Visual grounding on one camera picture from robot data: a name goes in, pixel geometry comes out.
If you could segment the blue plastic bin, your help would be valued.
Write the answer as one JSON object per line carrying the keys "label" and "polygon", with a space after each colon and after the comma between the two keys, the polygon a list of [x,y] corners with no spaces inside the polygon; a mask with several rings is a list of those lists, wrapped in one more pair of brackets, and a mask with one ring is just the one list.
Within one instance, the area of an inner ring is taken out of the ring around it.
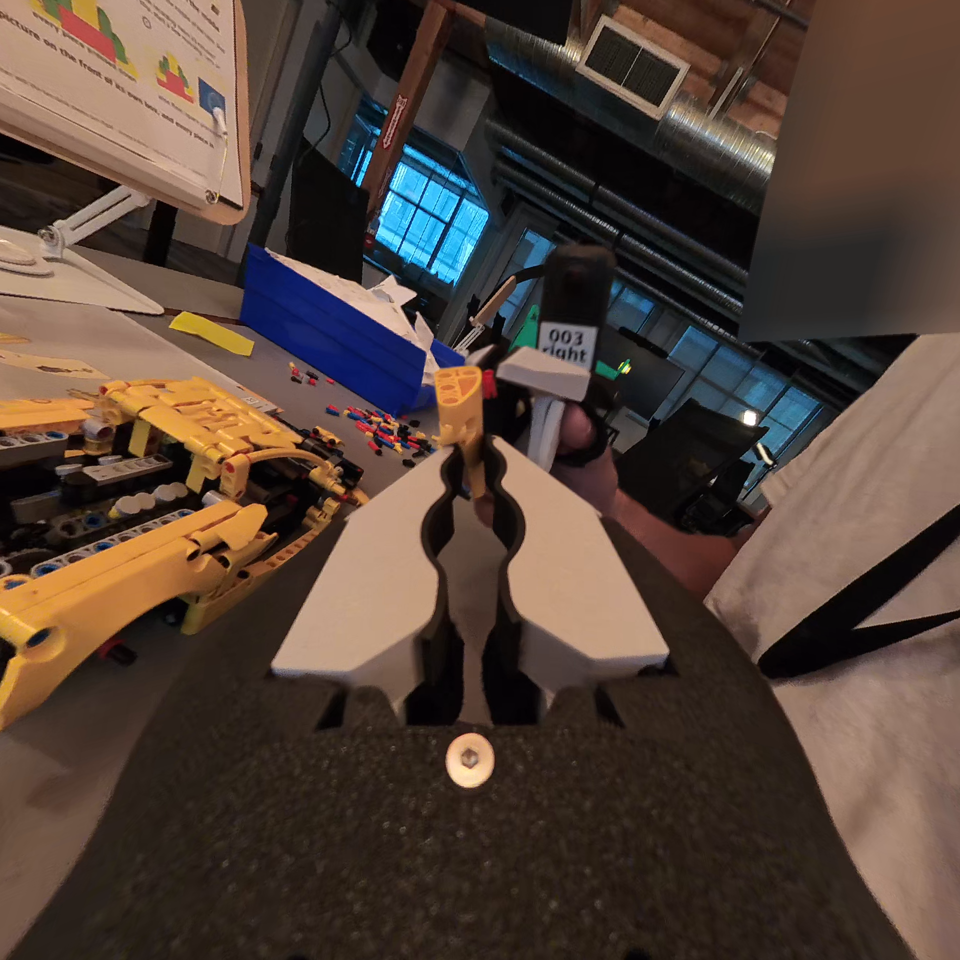
{"label": "blue plastic bin", "polygon": [[464,357],[434,339],[429,352],[385,329],[274,261],[268,249],[246,250],[242,324],[390,412],[436,402],[434,375]]}

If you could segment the person's right forearm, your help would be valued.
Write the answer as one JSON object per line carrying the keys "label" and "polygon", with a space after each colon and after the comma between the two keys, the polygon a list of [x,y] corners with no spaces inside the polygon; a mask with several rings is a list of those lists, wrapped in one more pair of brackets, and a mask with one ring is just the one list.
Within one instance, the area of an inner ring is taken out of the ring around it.
{"label": "person's right forearm", "polygon": [[771,511],[766,507],[734,536],[721,536],[677,529],[619,489],[597,504],[606,517],[619,523],[679,584],[701,601]]}

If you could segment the person's white shirt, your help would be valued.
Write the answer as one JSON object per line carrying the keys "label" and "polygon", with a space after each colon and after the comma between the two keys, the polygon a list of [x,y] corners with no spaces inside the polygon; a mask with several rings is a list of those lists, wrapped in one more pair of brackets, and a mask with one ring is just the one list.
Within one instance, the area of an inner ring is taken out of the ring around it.
{"label": "person's white shirt", "polygon": [[928,334],[762,484],[705,605],[759,664],[794,636],[880,649],[773,680],[849,854],[918,958],[958,958],[959,342]]}

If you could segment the pile of small coloured pins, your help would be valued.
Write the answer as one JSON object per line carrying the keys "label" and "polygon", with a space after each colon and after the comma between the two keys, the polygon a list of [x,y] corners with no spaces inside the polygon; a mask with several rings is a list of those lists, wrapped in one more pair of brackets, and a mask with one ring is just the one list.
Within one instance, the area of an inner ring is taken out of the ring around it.
{"label": "pile of small coloured pins", "polygon": [[319,372],[315,366],[290,361],[288,375],[295,387],[307,389],[308,398],[318,402],[318,412],[307,418],[304,428],[291,429],[299,435],[298,447],[323,460],[344,461],[345,440],[358,434],[373,457],[395,457],[411,468],[432,454],[438,444],[436,427],[423,426],[431,416],[434,396],[411,412],[391,412],[381,403]]}

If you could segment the grey desk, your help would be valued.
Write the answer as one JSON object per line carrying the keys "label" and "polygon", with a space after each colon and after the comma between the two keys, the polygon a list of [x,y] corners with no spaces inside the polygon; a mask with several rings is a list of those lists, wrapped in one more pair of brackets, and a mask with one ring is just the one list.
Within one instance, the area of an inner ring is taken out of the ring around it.
{"label": "grey desk", "polygon": [[[169,328],[166,315],[128,315],[279,408],[305,428],[319,411],[288,363],[308,363],[256,331],[241,329],[254,350],[244,358]],[[345,456],[366,471],[375,496],[405,474],[396,457],[376,458],[358,434]],[[199,634],[189,637],[151,612],[121,632],[138,654],[129,668],[87,662],[53,696],[2,732],[2,957],[7,956],[64,881],[96,829],[128,757],[167,690],[223,627],[249,617],[270,596],[267,584]]]}

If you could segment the yellow brick toy car model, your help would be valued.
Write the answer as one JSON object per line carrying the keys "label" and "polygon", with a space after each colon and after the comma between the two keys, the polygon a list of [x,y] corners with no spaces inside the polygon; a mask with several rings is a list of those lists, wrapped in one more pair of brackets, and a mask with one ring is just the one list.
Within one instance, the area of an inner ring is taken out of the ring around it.
{"label": "yellow brick toy car model", "polygon": [[210,381],[2,402],[1,725],[159,611],[195,636],[369,501],[341,439]]}

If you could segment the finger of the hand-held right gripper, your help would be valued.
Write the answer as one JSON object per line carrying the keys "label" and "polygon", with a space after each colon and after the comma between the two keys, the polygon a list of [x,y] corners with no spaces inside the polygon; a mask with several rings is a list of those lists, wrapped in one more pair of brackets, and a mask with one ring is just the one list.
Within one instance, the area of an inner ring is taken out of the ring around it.
{"label": "finger of the hand-held right gripper", "polygon": [[584,367],[531,346],[519,347],[497,365],[497,379],[570,402],[586,398],[591,377]]}

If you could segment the white air vent grille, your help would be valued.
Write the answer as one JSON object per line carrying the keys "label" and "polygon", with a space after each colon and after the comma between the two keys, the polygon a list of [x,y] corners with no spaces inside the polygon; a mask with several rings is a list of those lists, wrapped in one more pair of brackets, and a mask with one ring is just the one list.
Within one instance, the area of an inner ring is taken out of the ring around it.
{"label": "white air vent grille", "polygon": [[594,85],[659,122],[681,91],[690,64],[604,14],[575,69]]}

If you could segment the instruction sheet on stand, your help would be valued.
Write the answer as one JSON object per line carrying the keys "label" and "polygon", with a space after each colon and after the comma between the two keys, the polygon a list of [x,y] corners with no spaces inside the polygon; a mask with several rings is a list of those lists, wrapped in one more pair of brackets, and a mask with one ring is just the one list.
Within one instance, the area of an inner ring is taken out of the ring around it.
{"label": "instruction sheet on stand", "polygon": [[150,198],[118,186],[71,216],[29,233],[1,228],[1,293],[151,316],[164,309],[146,294],[85,259],[73,247],[135,210]]}

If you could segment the yellow curved panel brick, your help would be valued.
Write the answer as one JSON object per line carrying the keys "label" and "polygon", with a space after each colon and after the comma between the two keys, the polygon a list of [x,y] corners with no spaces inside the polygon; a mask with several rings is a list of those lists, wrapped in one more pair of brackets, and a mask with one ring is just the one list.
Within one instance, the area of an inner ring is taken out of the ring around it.
{"label": "yellow curved panel brick", "polygon": [[483,374],[478,366],[451,366],[434,375],[438,443],[460,450],[473,499],[486,493]]}

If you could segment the large paned window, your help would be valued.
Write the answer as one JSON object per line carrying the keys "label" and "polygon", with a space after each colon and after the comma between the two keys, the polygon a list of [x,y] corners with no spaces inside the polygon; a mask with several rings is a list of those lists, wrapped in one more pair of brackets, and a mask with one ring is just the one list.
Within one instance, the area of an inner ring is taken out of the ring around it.
{"label": "large paned window", "polygon": [[456,286],[490,213],[461,160],[446,163],[406,146],[379,214],[376,242],[404,264]]}

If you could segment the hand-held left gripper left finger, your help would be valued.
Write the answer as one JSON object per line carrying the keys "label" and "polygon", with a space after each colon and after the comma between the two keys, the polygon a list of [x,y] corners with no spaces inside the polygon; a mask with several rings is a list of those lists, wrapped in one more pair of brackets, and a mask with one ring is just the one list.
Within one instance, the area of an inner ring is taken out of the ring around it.
{"label": "hand-held left gripper left finger", "polygon": [[439,554],[453,531],[462,456],[444,447],[344,523],[271,661],[280,678],[379,690],[402,722],[455,716],[441,686],[462,644]]}

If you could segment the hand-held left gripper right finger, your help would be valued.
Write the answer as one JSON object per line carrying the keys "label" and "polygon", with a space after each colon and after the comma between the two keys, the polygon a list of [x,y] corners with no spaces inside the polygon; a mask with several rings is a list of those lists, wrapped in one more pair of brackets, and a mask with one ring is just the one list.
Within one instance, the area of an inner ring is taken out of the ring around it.
{"label": "hand-held left gripper right finger", "polygon": [[505,550],[484,647],[492,722],[535,724],[564,690],[662,671],[666,641],[601,515],[502,438],[486,438],[484,468]]}

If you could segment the wooden board with printed sheet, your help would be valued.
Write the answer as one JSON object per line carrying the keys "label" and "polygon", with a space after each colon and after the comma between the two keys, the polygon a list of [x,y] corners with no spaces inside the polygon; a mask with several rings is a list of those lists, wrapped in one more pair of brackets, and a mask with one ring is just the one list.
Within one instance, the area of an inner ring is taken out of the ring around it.
{"label": "wooden board with printed sheet", "polygon": [[3,1],[2,134],[220,226],[251,201],[241,2]]}

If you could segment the person's right hand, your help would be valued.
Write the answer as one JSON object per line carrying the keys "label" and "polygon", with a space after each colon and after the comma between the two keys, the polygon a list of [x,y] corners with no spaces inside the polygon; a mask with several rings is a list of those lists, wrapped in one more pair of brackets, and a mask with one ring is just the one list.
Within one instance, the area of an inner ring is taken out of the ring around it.
{"label": "person's right hand", "polygon": [[551,474],[601,516],[617,515],[618,474],[606,426],[578,403],[564,408]]}

